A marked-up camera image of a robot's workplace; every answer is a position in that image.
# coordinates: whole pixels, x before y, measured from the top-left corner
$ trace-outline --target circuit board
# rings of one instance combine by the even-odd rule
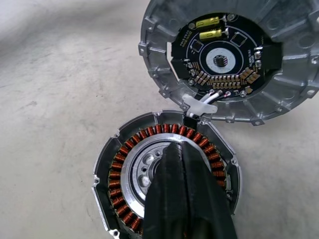
[[[199,89],[251,94],[266,73],[281,68],[281,45],[252,21],[233,14],[200,17],[181,29],[172,43],[171,63],[180,79]]]

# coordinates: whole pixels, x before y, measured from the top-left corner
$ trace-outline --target yellow capacitor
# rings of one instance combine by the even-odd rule
[[[200,39],[200,40],[205,40],[205,39],[220,37],[221,34],[222,34],[221,29],[219,29],[219,30],[212,30],[212,31],[206,31],[206,32],[201,32],[201,33],[199,34],[199,39]]]
[[[196,22],[196,27],[204,27],[204,26],[210,26],[210,25],[216,25],[219,23],[219,17],[212,17],[209,19],[205,19],[202,21],[197,21]]]

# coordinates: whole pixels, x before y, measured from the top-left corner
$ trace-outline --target copper coil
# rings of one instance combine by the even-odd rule
[[[203,148],[209,144],[209,140],[207,138],[203,138],[201,142],[198,144],[199,147]]]
[[[120,188],[117,188],[117,189],[113,189],[110,191],[110,197],[114,197],[116,195],[119,195],[121,194],[121,189]]]
[[[200,140],[201,140],[201,138],[202,138],[203,136],[201,135],[201,133],[196,133],[195,134],[195,136],[194,136],[194,138],[193,138],[193,141],[195,142],[195,143],[198,143]]]
[[[121,177],[120,172],[115,172],[115,171],[110,172],[110,178],[120,178],[120,177]]]
[[[217,180],[217,183],[219,186],[223,187],[223,188],[226,188],[226,182],[223,181],[223,180]]]
[[[210,165],[211,165],[212,168],[224,168],[225,167],[224,163],[221,162],[221,161],[220,162],[211,163]]]
[[[148,137],[148,135],[146,134],[146,131],[145,131],[144,129],[142,129],[142,130],[140,131],[140,137],[141,137],[142,139],[146,139],[146,138]]]
[[[160,124],[155,125],[155,132],[161,133],[161,125]]]
[[[187,131],[187,133],[186,133],[186,137],[187,137],[187,138],[192,138],[193,135],[194,135],[194,133],[195,133],[195,130],[193,130],[192,128],[190,128],[190,129]]]
[[[148,131],[149,136],[152,136],[155,134],[153,127],[148,127],[147,131]]]
[[[120,205],[122,202],[124,202],[124,198],[122,196],[113,199],[114,207]]]
[[[213,172],[213,175],[215,177],[226,177],[226,172],[225,171],[216,171],[216,172]]]
[[[139,228],[140,223],[141,223],[141,219],[135,218],[131,224],[132,230],[136,232],[136,230]]]
[[[113,169],[115,169],[115,170],[121,170],[121,169],[122,169],[122,166],[123,166],[123,165],[122,165],[121,163],[115,163],[115,162],[114,162],[114,163],[112,163],[112,166],[111,166],[111,167],[112,167]]]
[[[132,136],[132,140],[134,141],[134,143],[139,143],[139,142],[141,142],[141,139],[140,139],[140,137],[139,137],[137,134],[135,134],[135,135]]]
[[[125,157],[118,153],[117,155],[115,155],[114,159],[116,159],[117,161],[123,163],[124,160],[125,160]]]
[[[130,152],[125,146],[122,146],[119,150],[119,152],[123,155],[128,155],[128,153]]]
[[[220,159],[220,155],[218,153],[212,153],[208,156],[209,161],[216,161]]]
[[[134,214],[132,211],[129,211],[124,217],[123,217],[123,222],[127,225],[133,218]]]
[[[177,133],[178,132],[178,124],[173,124],[172,126],[171,126],[171,132],[172,133]]]
[[[180,134],[180,135],[184,135],[185,134],[185,132],[186,132],[186,130],[187,130],[187,128],[185,127],[185,126],[181,126],[180,128],[179,128],[179,132],[178,132],[178,134]]]
[[[109,182],[109,188],[119,187],[119,185],[120,185],[120,181],[119,180],[111,180]]]
[[[124,204],[123,206],[120,206],[119,208],[116,209],[118,212],[118,215],[122,215],[127,209],[129,209],[129,206],[127,204]]]
[[[135,146],[135,144],[132,141],[130,141],[130,140],[126,141],[125,145],[129,149],[132,149]]]
[[[163,125],[163,128],[164,128],[164,133],[169,133],[170,132],[170,127],[169,127],[169,124],[168,123],[165,123]]]
[[[214,149],[215,149],[215,147],[214,147],[214,145],[209,145],[209,146],[207,146],[205,149],[204,149],[204,153],[205,154],[209,154],[209,153],[211,153],[212,151],[214,151]]]

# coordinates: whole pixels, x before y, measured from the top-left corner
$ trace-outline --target black circuit board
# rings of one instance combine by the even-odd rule
[[[186,25],[181,29],[172,43],[172,65],[180,79],[195,82],[199,96],[211,89],[230,91],[231,97],[242,90],[251,94],[265,84],[266,72],[281,68],[281,45],[273,43],[257,24],[240,16],[227,20],[227,14],[214,13],[191,23],[194,26],[217,17],[218,24]],[[201,33],[212,30],[222,34],[201,39]]]

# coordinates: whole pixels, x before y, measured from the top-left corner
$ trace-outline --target concrete floor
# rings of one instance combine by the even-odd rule
[[[1,1],[1,239],[110,238],[91,192],[100,150],[133,117],[177,109],[138,55],[147,3]],[[242,166],[240,239],[319,238],[318,103],[216,123]]]

